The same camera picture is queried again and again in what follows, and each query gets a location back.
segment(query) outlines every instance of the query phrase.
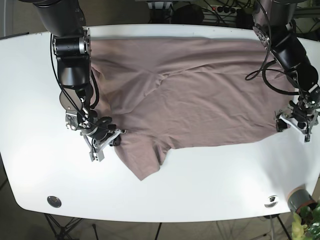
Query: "metal bracket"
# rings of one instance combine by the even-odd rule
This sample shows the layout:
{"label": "metal bracket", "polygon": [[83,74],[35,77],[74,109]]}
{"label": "metal bracket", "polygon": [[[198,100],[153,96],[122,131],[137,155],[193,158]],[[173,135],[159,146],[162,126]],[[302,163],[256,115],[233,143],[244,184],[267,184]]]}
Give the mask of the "metal bracket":
{"label": "metal bracket", "polygon": [[78,113],[76,111],[67,110],[65,112],[65,124],[67,129],[76,131],[78,129]]}
{"label": "metal bracket", "polygon": [[106,139],[102,144],[95,146],[95,145],[91,145],[91,143],[89,142],[89,139],[87,137],[87,135],[83,134],[83,138],[86,142],[86,144],[89,146],[90,150],[90,158],[91,161],[99,161],[101,162],[103,159],[105,159],[105,155],[104,155],[104,148],[111,144],[120,134],[125,134],[127,131],[126,130],[121,130],[121,129],[116,129],[113,132],[113,135],[110,136],[108,139]]}

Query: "wire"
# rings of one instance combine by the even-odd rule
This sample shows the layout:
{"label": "wire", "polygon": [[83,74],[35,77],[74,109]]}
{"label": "wire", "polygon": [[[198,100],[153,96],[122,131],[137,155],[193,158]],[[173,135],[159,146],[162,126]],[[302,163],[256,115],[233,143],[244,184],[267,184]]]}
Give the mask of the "wire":
{"label": "wire", "polygon": [[56,73],[56,70],[55,70],[55,65],[54,65],[54,60],[53,60],[53,57],[52,57],[52,38],[53,38],[53,35],[50,34],[50,58],[51,58],[51,66],[52,66],[52,70],[53,70],[53,73],[54,73],[54,77],[55,77],[55,80],[56,82],[58,83],[59,85],[59,88],[61,89],[61,91],[63,92],[63,94],[67,97],[67,99],[69,100],[69,102],[71,103],[71,105],[75,108],[76,112],[82,117],[84,118],[85,120],[88,121],[88,123],[90,123],[91,125],[97,127],[97,128],[101,128],[103,130],[109,130],[107,128],[104,128],[104,127],[101,127],[101,126],[98,126],[96,124],[94,124],[93,122],[91,122],[87,117],[85,117],[81,111],[79,110],[79,108],[77,107],[77,105],[75,104],[74,100],[70,97],[70,95],[67,93],[67,91],[64,89],[64,87],[62,86],[62,84],[59,82],[59,79],[57,77],[57,73]]}
{"label": "wire", "polygon": [[95,109],[95,107],[99,103],[100,94],[99,94],[99,88],[98,88],[98,84],[97,84],[97,81],[96,81],[96,77],[95,77],[94,72],[92,70],[91,70],[91,78],[92,78],[94,91],[95,91],[95,100],[94,100],[94,103],[90,106],[90,108],[91,109]]}
{"label": "wire", "polygon": [[158,236],[159,236],[159,233],[160,233],[161,226],[162,226],[162,222],[160,222],[160,223],[159,223],[159,227],[158,227],[158,230],[156,231],[156,235],[155,235],[155,239],[154,239],[154,240],[157,240],[157,239],[158,239]]}
{"label": "wire", "polygon": [[270,61],[268,62],[265,67],[263,68],[262,70],[262,79],[265,83],[265,85],[267,85],[270,89],[272,89],[273,91],[277,92],[278,94],[282,94],[282,95],[288,95],[288,96],[297,96],[299,95],[299,92],[297,91],[284,91],[284,90],[281,90],[281,89],[278,89],[274,86],[272,86],[268,80],[267,80],[267,77],[266,77],[266,71],[275,71],[275,72],[278,72],[278,70],[276,69],[268,69],[268,67],[274,65],[276,63],[276,60],[273,60],[273,61]]}
{"label": "wire", "polygon": [[206,11],[212,13],[213,15],[215,15],[215,16],[216,16],[216,23],[217,23],[218,25],[220,24],[220,16],[219,16],[219,14],[217,14],[216,12],[211,11],[211,10],[205,8],[205,7],[201,7],[201,8],[202,8],[203,10],[206,10]]}
{"label": "wire", "polygon": [[265,66],[265,64],[266,64],[267,61],[268,61],[268,57],[269,57],[269,54],[270,54],[270,51],[271,51],[271,44],[272,44],[272,41],[271,41],[271,26],[270,26],[270,22],[269,22],[268,15],[267,15],[267,13],[266,13],[266,10],[265,10],[264,7],[262,6],[262,4],[259,2],[259,0],[256,0],[256,2],[259,4],[259,6],[260,6],[260,8],[261,8],[261,10],[262,10],[262,12],[263,12],[263,15],[264,15],[264,17],[265,17],[266,23],[267,23],[267,25],[268,25],[268,30],[269,30],[269,45],[268,45],[268,48],[267,48],[267,51],[266,51],[266,55],[265,55],[265,58],[264,58],[264,60],[263,60],[263,62],[262,62],[262,64],[261,64],[260,69],[257,70],[257,71],[253,71],[253,72],[249,73],[247,76],[245,76],[244,79],[245,79],[246,81],[250,81],[250,80],[252,80],[252,79],[255,79],[255,78],[258,76],[258,74],[264,69],[264,66]]}
{"label": "wire", "polygon": [[[203,1],[204,1],[211,9],[213,9],[213,8],[211,7],[210,3],[208,3],[206,0],[203,0]],[[215,9],[213,9],[213,11],[212,11],[212,10],[209,10],[209,9],[207,9],[207,8],[205,8],[205,7],[202,7],[202,9],[207,10],[207,11],[211,12],[212,14],[216,15],[217,18],[219,18],[225,25],[228,25],[228,24],[226,24],[226,22],[221,18],[221,16],[217,13],[217,11],[216,11]]]}
{"label": "wire", "polygon": [[224,16],[222,19],[225,19],[227,17],[229,17],[231,14],[234,14],[233,12],[229,13],[228,15]]}

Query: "shirt sleeve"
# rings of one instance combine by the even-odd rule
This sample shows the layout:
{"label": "shirt sleeve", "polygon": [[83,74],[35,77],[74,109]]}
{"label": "shirt sleeve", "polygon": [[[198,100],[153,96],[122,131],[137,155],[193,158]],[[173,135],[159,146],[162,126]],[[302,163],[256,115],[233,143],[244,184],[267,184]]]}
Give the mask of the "shirt sleeve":
{"label": "shirt sleeve", "polygon": [[121,138],[121,144],[115,147],[115,152],[140,180],[160,170],[170,149],[168,146],[151,136],[136,133],[128,132]]}

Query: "green leaf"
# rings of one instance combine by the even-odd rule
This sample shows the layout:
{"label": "green leaf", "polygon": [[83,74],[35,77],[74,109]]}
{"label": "green leaf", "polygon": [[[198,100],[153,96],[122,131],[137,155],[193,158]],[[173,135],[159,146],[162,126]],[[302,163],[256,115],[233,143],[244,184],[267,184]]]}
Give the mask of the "green leaf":
{"label": "green leaf", "polygon": [[299,223],[299,224],[301,224],[301,217],[297,214],[297,213],[293,213],[293,221],[295,222],[295,223]]}
{"label": "green leaf", "polygon": [[305,235],[304,227],[297,221],[292,223],[292,236],[295,238],[302,238]]}
{"label": "green leaf", "polygon": [[316,222],[320,222],[320,206],[319,206],[319,207],[316,207],[316,208],[312,211],[312,216],[313,216],[313,219],[314,219]]}
{"label": "green leaf", "polygon": [[309,206],[304,206],[300,210],[300,216],[304,219],[308,217],[312,213],[311,208]]}
{"label": "green leaf", "polygon": [[319,235],[320,237],[320,224],[318,222],[313,223],[308,232],[312,235],[312,236],[317,236]]}

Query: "power strip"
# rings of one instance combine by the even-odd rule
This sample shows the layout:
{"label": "power strip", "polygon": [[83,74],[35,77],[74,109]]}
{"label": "power strip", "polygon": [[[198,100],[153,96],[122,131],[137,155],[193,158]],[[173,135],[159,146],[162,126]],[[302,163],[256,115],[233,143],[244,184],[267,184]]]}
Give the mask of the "power strip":
{"label": "power strip", "polygon": [[240,7],[229,7],[229,6],[218,6],[218,5],[210,5],[208,6],[207,9],[211,11],[216,11],[220,16],[232,16],[236,17],[237,16],[237,11],[241,9]]}
{"label": "power strip", "polygon": [[218,5],[210,5],[210,6],[211,8],[208,6],[207,9],[217,13],[220,16],[220,18],[223,19],[223,22],[217,19],[217,16],[215,16],[211,12],[203,11],[204,23],[211,25],[211,24],[216,24],[219,21],[220,26],[223,23],[226,23],[227,25],[232,25],[232,26],[236,25],[236,18],[237,18],[238,10],[241,9],[240,7],[229,7],[229,6],[218,6]]}

